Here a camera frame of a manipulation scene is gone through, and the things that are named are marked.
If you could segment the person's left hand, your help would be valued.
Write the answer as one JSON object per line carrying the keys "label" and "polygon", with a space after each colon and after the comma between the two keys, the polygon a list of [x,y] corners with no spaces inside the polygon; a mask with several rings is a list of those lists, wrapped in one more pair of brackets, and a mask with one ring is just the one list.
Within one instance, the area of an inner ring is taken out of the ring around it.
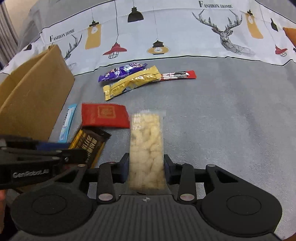
{"label": "person's left hand", "polygon": [[6,207],[6,190],[0,191],[0,233],[2,233],[4,228],[4,214]]}

